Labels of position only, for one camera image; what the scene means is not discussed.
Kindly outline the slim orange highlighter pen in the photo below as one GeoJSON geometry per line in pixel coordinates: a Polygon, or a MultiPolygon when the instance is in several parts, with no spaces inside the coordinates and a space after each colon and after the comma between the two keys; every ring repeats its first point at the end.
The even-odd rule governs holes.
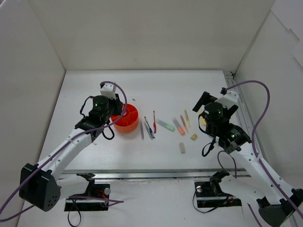
{"type": "Polygon", "coordinates": [[[180,115],[180,118],[181,118],[181,121],[182,121],[182,123],[183,123],[183,126],[184,126],[186,132],[188,133],[188,132],[189,132],[189,131],[188,131],[188,127],[187,127],[187,125],[186,125],[186,122],[185,122],[185,119],[184,119],[183,115],[180,115]]]}

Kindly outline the green highlighter marker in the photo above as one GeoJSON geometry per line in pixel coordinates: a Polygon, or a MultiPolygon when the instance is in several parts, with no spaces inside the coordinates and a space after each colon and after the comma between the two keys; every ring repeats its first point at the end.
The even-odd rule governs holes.
{"type": "Polygon", "coordinates": [[[164,122],[164,121],[162,121],[162,120],[156,119],[155,122],[156,122],[158,125],[160,125],[161,127],[165,128],[165,129],[167,129],[167,130],[169,130],[170,132],[174,132],[174,131],[175,131],[174,126],[172,126],[172,125],[170,125],[170,124],[168,124],[168,123],[166,123],[166,122],[164,122]]]}

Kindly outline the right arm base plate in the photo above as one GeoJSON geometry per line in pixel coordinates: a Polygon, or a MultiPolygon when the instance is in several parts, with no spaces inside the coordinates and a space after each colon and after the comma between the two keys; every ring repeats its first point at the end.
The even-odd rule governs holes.
{"type": "Polygon", "coordinates": [[[209,213],[219,208],[241,207],[239,198],[224,193],[219,182],[223,177],[230,176],[225,170],[221,170],[210,177],[208,181],[194,182],[195,192],[193,195],[193,206],[202,213],[209,213]]]}

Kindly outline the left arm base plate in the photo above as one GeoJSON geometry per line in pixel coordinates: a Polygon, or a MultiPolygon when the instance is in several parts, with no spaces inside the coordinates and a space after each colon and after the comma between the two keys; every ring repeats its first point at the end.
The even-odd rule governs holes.
{"type": "Polygon", "coordinates": [[[80,196],[80,199],[66,199],[64,211],[108,211],[110,183],[96,181],[92,173],[81,173],[76,176],[82,177],[89,184],[84,193],[72,195],[80,196]]]}

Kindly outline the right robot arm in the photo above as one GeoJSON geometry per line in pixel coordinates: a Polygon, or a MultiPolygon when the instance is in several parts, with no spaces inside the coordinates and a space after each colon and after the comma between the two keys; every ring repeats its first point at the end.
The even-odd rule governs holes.
{"type": "Polygon", "coordinates": [[[238,94],[231,91],[221,98],[204,92],[193,111],[205,120],[203,133],[218,144],[224,152],[235,159],[257,182],[251,186],[241,182],[227,171],[220,170],[210,177],[209,188],[215,195],[233,195],[241,201],[257,206],[263,220],[272,227],[281,226],[303,203],[302,189],[295,189],[280,177],[268,162],[253,151],[250,136],[238,125],[230,123],[231,116],[238,110],[238,94]]]}

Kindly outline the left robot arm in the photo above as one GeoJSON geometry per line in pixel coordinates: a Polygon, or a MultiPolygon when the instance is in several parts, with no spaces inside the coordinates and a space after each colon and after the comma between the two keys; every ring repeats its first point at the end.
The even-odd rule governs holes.
{"type": "Polygon", "coordinates": [[[93,107],[71,131],[65,141],[37,164],[26,164],[21,170],[19,196],[35,207],[47,212],[60,199],[81,195],[93,196],[93,174],[76,174],[60,179],[62,172],[72,160],[111,125],[110,117],[121,115],[123,103],[119,95],[92,97],[93,107]]]}

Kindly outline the orange highlighter marker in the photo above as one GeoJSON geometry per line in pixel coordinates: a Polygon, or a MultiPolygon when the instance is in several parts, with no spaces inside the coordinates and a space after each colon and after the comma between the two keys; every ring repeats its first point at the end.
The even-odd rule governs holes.
{"type": "Polygon", "coordinates": [[[184,136],[186,133],[185,133],[184,129],[182,128],[182,126],[180,125],[179,121],[178,121],[175,117],[172,118],[172,121],[173,121],[173,123],[175,124],[175,126],[176,126],[178,132],[179,132],[182,136],[184,136]]]}

